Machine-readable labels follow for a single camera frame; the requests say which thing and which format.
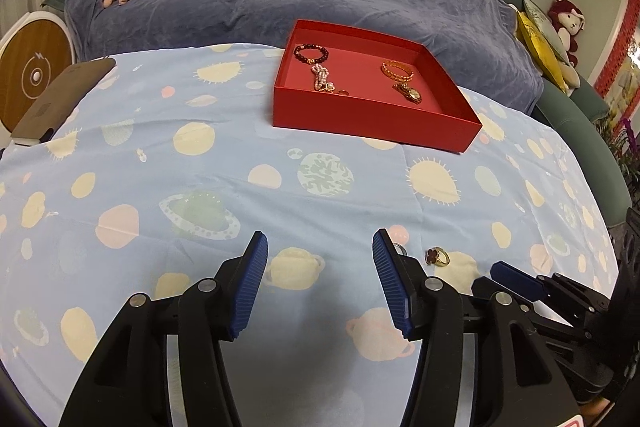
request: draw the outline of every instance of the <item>green sofa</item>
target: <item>green sofa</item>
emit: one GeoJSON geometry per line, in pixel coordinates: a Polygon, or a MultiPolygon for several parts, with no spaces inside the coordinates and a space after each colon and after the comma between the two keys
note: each ring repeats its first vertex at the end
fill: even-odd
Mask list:
{"type": "MultiPolygon", "coordinates": [[[[522,0],[505,0],[524,10],[522,0]]],[[[593,122],[607,114],[608,107],[590,84],[581,79],[571,97],[543,79],[545,88],[531,117],[554,129],[574,153],[608,229],[626,219],[631,197],[622,172],[593,122]]]]}

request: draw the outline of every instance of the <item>red box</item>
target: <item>red box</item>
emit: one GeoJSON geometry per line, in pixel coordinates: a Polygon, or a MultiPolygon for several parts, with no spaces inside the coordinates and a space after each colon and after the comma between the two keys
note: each ring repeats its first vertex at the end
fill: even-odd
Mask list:
{"type": "MultiPolygon", "coordinates": [[[[319,52],[307,50],[305,56],[319,52]]],[[[482,128],[450,76],[423,45],[369,30],[298,20],[289,36],[273,88],[273,125],[350,134],[464,152],[482,128]],[[322,65],[336,92],[314,90],[311,67],[293,56],[301,44],[329,51],[322,65]],[[410,86],[422,95],[415,104],[380,70],[397,60],[414,71],[410,86]]]]}

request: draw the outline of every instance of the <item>teddy bear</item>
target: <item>teddy bear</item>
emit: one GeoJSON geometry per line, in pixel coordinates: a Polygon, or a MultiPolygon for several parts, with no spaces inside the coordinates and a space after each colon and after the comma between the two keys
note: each ring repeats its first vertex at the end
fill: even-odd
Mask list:
{"type": "Polygon", "coordinates": [[[584,15],[569,0],[555,0],[549,8],[548,15],[562,45],[567,50],[569,62],[575,68],[578,65],[578,57],[574,55],[578,51],[575,36],[584,29],[584,15]]]}

